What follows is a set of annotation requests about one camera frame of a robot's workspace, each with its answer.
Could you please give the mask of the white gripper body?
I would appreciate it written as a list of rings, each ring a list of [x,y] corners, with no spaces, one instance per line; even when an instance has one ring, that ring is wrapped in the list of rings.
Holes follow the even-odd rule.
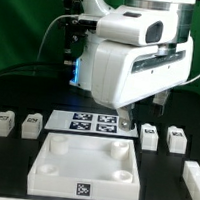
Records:
[[[193,41],[172,55],[157,57],[157,47],[103,41],[95,52],[91,92],[95,102],[118,109],[183,84],[191,66]]]

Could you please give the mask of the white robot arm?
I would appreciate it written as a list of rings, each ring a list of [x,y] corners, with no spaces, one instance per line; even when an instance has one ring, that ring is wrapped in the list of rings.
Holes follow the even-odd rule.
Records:
[[[190,36],[196,0],[80,0],[75,17],[86,29],[78,86],[96,103],[118,112],[119,127],[132,130],[135,102],[168,91],[190,74]]]

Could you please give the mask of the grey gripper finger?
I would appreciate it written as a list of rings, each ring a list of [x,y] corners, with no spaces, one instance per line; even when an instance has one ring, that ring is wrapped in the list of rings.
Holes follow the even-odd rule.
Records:
[[[155,94],[152,100],[152,112],[156,117],[161,117],[164,114],[164,108],[166,107],[169,95],[170,90],[165,90]]]
[[[133,121],[133,109],[134,104],[128,104],[127,106],[123,106],[117,109],[117,113],[119,116],[119,127],[121,130],[132,130],[134,128]]]

